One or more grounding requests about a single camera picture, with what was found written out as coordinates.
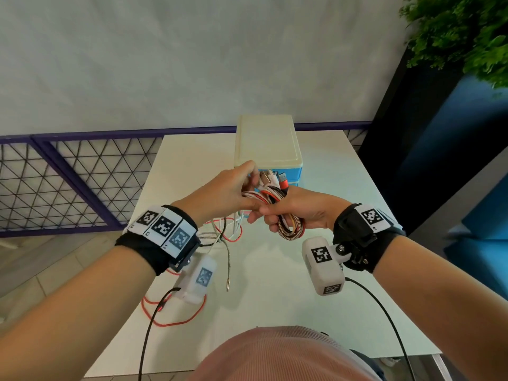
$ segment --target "pink shirt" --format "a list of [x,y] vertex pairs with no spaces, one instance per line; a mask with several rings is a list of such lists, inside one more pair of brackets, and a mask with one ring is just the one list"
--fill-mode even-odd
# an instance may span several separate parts
[[188,381],[379,381],[353,352],[301,326],[256,328],[210,353]]

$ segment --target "white table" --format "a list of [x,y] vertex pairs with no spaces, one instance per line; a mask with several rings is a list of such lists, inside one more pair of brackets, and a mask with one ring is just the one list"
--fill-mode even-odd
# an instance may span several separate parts
[[[354,152],[343,131],[298,132],[303,157],[301,185],[352,202],[371,203],[390,213],[386,203]],[[235,134],[169,135],[164,138],[133,217],[150,205],[186,196],[232,168]],[[287,242],[267,230],[262,220],[243,224],[240,241],[231,246],[231,288],[225,291],[225,248],[212,255],[219,264],[203,311],[190,323],[152,327],[143,371],[192,370],[225,340],[256,326],[302,325],[326,332],[347,348],[370,357],[401,356],[402,350],[383,311],[352,283],[340,294],[320,297],[314,291],[301,257],[303,240]],[[305,238],[329,230],[306,230]],[[384,304],[408,355],[439,353],[439,349],[395,305],[366,272],[344,269]],[[149,289],[159,300],[176,277],[164,273]],[[162,323],[184,320],[196,306],[171,300],[157,315]],[[137,373],[148,318],[138,307],[111,344],[87,372],[87,377]]]

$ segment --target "person's right hand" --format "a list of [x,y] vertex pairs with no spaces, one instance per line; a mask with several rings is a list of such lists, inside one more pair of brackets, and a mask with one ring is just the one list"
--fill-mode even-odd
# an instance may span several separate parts
[[345,199],[305,190],[301,187],[289,186],[288,195],[273,205],[262,205],[259,211],[252,211],[248,222],[254,223],[262,216],[265,223],[274,233],[278,230],[278,217],[282,214],[293,214],[305,220],[307,229],[333,230],[335,219],[351,203]]

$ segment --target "green plant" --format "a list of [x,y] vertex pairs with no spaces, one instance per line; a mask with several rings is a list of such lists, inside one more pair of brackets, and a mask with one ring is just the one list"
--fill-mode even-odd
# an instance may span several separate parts
[[508,87],[508,0],[404,1],[400,15],[418,25],[408,66],[460,63],[465,73]]

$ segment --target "black wristband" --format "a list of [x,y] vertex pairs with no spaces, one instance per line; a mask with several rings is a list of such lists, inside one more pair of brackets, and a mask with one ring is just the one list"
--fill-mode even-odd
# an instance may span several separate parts
[[351,253],[351,259],[344,263],[349,269],[373,273],[376,265],[383,256],[390,243],[398,235],[405,232],[391,225],[389,229],[374,233],[355,211],[359,204],[352,204],[346,208],[335,220],[333,228],[333,244],[343,246],[338,250],[340,254]]
[[[192,227],[194,227],[196,230],[198,229],[196,222],[194,222],[194,220],[189,215],[187,215],[185,211],[170,205],[163,205],[162,207],[170,209],[174,213],[180,215]],[[188,260],[194,251],[199,247],[199,244],[199,238],[196,235],[191,236],[185,247],[181,250],[180,254],[174,258],[162,250],[156,243],[153,243],[142,235],[127,231],[116,240],[115,246],[121,245],[136,251],[146,260],[146,262],[148,262],[148,264],[156,272],[156,275],[160,275],[170,267],[175,272],[179,272],[182,267],[188,263]]]

